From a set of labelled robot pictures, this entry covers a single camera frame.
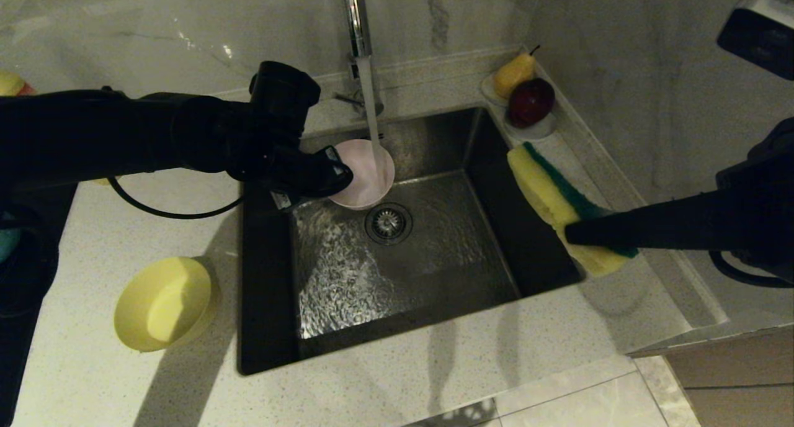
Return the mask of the pink plastic bowl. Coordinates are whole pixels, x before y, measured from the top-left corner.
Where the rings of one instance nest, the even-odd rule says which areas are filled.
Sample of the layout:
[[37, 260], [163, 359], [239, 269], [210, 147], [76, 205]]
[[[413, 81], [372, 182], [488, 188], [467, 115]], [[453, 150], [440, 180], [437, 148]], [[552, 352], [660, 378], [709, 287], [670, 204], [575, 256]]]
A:
[[363, 139], [341, 142], [335, 149], [341, 162], [354, 173], [354, 180], [329, 200], [354, 211], [379, 204], [395, 180], [395, 164], [388, 151], [381, 147], [375, 155], [372, 142]]

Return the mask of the chrome faucet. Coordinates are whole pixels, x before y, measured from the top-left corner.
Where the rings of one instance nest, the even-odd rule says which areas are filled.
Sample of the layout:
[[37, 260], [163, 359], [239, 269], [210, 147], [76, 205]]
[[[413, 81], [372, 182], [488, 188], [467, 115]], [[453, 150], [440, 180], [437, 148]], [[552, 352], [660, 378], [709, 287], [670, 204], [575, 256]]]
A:
[[349, 88], [345, 93], [334, 94], [334, 98], [351, 105], [361, 115], [366, 115], [365, 94], [360, 78], [360, 61], [371, 60], [372, 43], [368, 25], [365, 0], [343, 0], [350, 51], [347, 55]]

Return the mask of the small white dish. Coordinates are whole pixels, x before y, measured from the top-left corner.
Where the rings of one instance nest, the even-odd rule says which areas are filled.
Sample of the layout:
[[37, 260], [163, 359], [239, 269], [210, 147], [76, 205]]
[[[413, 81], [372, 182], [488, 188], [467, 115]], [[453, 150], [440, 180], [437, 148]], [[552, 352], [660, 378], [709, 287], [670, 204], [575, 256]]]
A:
[[494, 73], [489, 74], [480, 82], [480, 93], [496, 107], [506, 108], [508, 106], [508, 100], [499, 96], [494, 90]]
[[547, 138], [554, 133], [557, 124], [558, 119], [554, 113], [549, 113], [541, 121], [525, 128], [516, 127], [507, 118], [504, 118], [504, 126], [508, 135], [522, 142], [533, 142]]

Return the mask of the light wood cabinet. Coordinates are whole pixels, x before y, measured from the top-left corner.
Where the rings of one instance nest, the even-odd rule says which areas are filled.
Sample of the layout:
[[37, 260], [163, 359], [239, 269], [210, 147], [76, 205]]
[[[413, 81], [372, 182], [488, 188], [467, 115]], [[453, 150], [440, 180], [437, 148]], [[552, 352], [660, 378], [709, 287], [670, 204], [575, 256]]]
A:
[[794, 328], [664, 358], [702, 427], [794, 427]]

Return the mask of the black glass cooktop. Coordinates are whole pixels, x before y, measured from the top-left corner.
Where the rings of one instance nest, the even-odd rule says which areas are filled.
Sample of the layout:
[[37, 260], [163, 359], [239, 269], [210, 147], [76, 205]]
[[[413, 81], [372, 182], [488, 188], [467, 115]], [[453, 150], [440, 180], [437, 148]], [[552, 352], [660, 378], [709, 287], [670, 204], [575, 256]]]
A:
[[56, 276], [77, 186], [21, 192], [0, 202], [0, 230], [22, 238], [0, 264], [0, 427], [11, 427], [40, 307]]

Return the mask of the dark red apple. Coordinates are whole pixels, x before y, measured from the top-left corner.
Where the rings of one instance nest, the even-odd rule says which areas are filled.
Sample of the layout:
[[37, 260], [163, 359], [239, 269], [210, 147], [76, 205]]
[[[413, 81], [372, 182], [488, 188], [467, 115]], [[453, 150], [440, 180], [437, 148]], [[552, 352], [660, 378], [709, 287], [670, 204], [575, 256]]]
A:
[[553, 110], [556, 93], [553, 86], [542, 78], [522, 82], [516, 86], [508, 100], [508, 124], [525, 129], [538, 124]]

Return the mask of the green and yellow sponge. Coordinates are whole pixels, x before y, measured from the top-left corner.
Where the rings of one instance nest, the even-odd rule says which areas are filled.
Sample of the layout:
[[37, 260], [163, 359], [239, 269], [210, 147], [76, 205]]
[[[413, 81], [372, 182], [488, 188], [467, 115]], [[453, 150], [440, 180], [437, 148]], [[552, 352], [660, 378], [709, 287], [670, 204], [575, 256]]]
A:
[[514, 180], [533, 211], [558, 235], [565, 251], [587, 275], [602, 277], [638, 257], [636, 248], [584, 246], [568, 243], [564, 229], [570, 224], [606, 217], [610, 211], [594, 204], [571, 184], [530, 142], [507, 154]]

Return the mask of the orange yellow detergent bottle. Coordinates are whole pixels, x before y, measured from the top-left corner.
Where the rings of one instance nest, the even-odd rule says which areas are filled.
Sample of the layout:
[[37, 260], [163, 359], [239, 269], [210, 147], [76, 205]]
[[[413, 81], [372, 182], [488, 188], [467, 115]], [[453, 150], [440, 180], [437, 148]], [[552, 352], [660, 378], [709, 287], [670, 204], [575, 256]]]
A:
[[127, 175], [117, 105], [104, 86], [39, 94], [0, 69], [0, 189], [22, 192]]

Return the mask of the blue plastic bowl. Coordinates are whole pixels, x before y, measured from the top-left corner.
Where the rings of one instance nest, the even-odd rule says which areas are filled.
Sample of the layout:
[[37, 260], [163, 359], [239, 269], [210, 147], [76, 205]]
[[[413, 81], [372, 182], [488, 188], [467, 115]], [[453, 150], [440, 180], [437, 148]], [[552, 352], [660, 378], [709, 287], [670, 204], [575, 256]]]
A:
[[18, 228], [0, 230], [0, 264], [11, 257], [21, 238], [22, 231]]

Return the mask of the yellow plastic bowl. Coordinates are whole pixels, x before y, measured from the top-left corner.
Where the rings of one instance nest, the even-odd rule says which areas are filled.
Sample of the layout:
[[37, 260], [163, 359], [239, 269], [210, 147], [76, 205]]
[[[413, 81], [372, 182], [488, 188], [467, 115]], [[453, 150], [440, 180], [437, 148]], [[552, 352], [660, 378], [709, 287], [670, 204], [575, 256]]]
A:
[[153, 353], [194, 341], [218, 313], [221, 289], [195, 258], [175, 256], [139, 271], [118, 298], [117, 339], [139, 353]]

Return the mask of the yellow pear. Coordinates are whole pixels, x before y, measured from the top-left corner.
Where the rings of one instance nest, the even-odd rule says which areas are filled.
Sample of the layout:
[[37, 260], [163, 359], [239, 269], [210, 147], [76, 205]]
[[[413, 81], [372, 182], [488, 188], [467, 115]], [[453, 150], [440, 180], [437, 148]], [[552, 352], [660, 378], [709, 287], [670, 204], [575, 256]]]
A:
[[494, 73], [493, 90], [497, 97], [507, 100], [514, 88], [534, 78], [537, 64], [534, 52], [539, 48], [538, 45], [530, 51], [519, 53]]

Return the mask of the round metal drain strainer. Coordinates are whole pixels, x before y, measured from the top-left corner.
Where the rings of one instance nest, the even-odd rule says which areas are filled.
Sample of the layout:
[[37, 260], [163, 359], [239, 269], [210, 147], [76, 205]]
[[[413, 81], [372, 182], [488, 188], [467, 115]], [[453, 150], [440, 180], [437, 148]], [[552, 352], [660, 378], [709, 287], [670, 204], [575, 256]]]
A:
[[370, 240], [383, 246], [393, 246], [405, 241], [413, 231], [414, 221], [408, 209], [388, 202], [367, 213], [365, 231]]

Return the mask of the stainless steel sink basin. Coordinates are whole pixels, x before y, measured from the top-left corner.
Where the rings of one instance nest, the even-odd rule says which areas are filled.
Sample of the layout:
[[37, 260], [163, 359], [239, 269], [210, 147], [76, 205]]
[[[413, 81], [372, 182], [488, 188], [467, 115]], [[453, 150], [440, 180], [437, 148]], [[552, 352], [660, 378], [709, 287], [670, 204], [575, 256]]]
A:
[[372, 209], [328, 199], [280, 211], [244, 187], [238, 372], [257, 374], [583, 280], [531, 209], [487, 110], [392, 122], [380, 141], [395, 183], [380, 201], [405, 206], [400, 244], [370, 240]]

